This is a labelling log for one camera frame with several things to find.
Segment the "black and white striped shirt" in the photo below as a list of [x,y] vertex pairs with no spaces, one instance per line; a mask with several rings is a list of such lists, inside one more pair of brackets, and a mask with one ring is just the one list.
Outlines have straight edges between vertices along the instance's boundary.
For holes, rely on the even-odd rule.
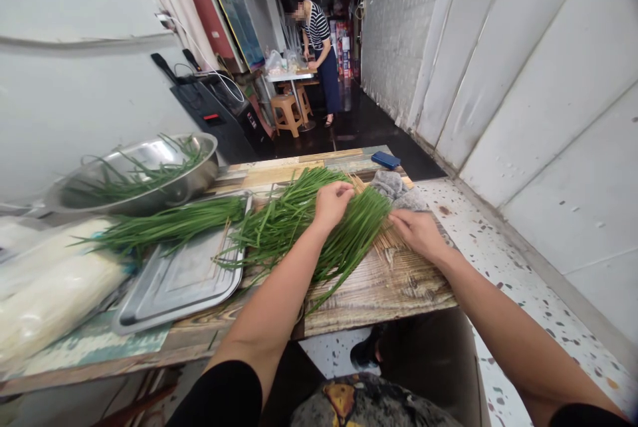
[[311,1],[310,3],[312,4],[310,24],[304,24],[304,30],[314,49],[322,50],[324,48],[324,40],[330,38],[330,27],[328,26],[328,21],[321,7],[315,4],[315,2]]

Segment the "black appliance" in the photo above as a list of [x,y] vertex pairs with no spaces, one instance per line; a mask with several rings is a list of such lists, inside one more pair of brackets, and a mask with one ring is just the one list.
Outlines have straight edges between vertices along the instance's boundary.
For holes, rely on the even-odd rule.
[[175,84],[171,92],[199,129],[217,138],[218,150],[229,164],[274,158],[274,143],[253,105],[230,80],[214,73],[178,77],[160,54],[151,58]]

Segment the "green onion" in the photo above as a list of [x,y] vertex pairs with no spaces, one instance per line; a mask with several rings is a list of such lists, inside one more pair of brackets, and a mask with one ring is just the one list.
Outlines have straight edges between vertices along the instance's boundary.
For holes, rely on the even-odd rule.
[[159,243],[170,244],[172,247],[164,253],[168,256],[198,234],[224,226],[227,219],[231,222],[242,220],[245,209],[245,198],[228,196],[171,208],[143,218],[114,216],[118,224],[93,238],[81,238],[77,244],[93,242],[97,245],[96,250],[108,249],[121,256],[132,253],[141,265],[148,248]]
[[159,188],[190,171],[203,160],[204,153],[201,151],[201,146],[197,147],[195,145],[192,135],[183,142],[174,140],[162,133],[158,136],[176,153],[178,153],[177,148],[179,148],[186,156],[181,164],[160,163],[158,169],[150,169],[136,158],[119,151],[120,155],[133,165],[128,174],[119,172],[104,158],[93,157],[102,164],[101,169],[104,180],[85,181],[76,179],[75,186],[66,186],[64,189],[72,195],[94,198],[98,203],[115,203]]
[[[248,255],[240,261],[220,262],[220,266],[227,269],[262,266],[265,272],[272,270],[310,226],[319,188],[333,181],[350,182],[345,174],[326,168],[305,169],[279,199],[273,199],[258,213],[246,216],[237,231],[230,235],[240,249],[251,248]],[[315,300],[307,315],[326,302],[355,270],[390,210],[389,201],[370,187],[350,201],[343,220],[330,233],[319,255],[312,282],[321,284],[339,279]]]

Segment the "blue phone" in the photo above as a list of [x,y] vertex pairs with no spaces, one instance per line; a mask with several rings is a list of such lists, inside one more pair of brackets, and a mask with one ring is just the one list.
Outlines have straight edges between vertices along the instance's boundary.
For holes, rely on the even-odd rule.
[[374,155],[372,155],[372,161],[391,170],[401,165],[401,160],[399,158],[388,155],[382,151],[377,151]]

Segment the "white table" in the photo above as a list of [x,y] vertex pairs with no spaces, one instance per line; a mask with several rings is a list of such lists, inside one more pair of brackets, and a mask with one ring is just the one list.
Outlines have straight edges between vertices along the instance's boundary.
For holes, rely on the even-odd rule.
[[281,74],[281,75],[268,75],[266,77],[266,80],[269,81],[270,83],[276,83],[276,82],[290,82],[290,85],[292,85],[292,94],[294,95],[294,101],[297,103],[297,108],[299,109],[299,115],[301,116],[301,123],[302,125],[297,128],[297,130],[299,131],[309,131],[312,130],[314,127],[316,127],[316,123],[313,120],[308,120],[308,123],[304,122],[304,113],[303,113],[303,109],[301,107],[301,103],[299,102],[299,95],[297,94],[297,87],[294,84],[295,80],[303,80],[303,79],[307,79],[307,78],[312,78],[314,77],[315,72],[313,73],[286,73],[286,74]]

